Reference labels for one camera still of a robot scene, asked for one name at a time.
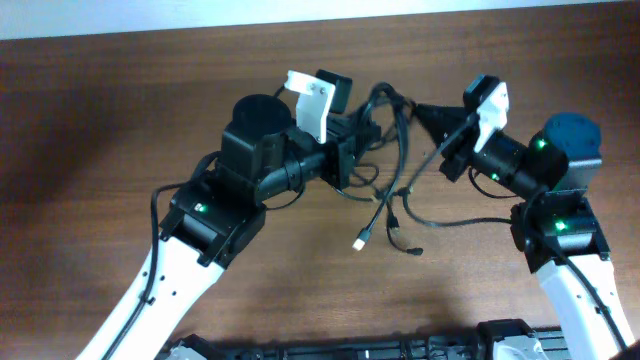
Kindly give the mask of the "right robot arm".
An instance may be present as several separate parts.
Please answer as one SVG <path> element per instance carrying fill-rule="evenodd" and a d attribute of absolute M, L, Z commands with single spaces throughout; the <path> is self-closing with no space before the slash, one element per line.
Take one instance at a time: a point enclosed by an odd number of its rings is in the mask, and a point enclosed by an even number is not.
<path fill-rule="evenodd" d="M 420 105 L 415 115 L 452 182 L 475 170 L 521 203 L 511 234 L 552 303 L 575 359 L 613 359 L 634 336 L 617 294 L 611 250 L 586 197 L 602 164 L 599 127 L 574 113 L 552 116 L 529 143 L 501 130 L 481 137 L 480 117 L 462 107 Z"/>

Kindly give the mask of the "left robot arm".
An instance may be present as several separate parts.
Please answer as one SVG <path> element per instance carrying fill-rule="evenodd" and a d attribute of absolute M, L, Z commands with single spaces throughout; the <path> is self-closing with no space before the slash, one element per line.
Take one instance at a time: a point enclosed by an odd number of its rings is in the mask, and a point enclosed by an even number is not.
<path fill-rule="evenodd" d="M 377 101 L 351 114 L 328 117 L 325 140 L 300 126 L 278 97 L 248 95 L 234 106 L 220 150 L 203 157 L 191 177 L 169 185 L 174 195 L 158 215 L 160 189 L 151 196 L 151 249 L 135 280 L 81 351 L 82 359 L 152 359 L 198 299 L 256 237 L 284 192 L 302 194 L 321 179 L 337 189 L 381 129 Z"/>

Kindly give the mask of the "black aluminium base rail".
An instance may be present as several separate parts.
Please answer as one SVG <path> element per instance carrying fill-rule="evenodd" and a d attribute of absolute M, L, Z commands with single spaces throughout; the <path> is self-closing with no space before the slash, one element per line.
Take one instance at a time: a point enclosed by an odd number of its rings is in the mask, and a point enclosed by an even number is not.
<path fill-rule="evenodd" d="M 478 323 L 441 334 L 307 342 L 212 342 L 196 334 L 166 343 L 158 359 L 569 359 L 558 327 L 531 328 L 521 319 Z"/>

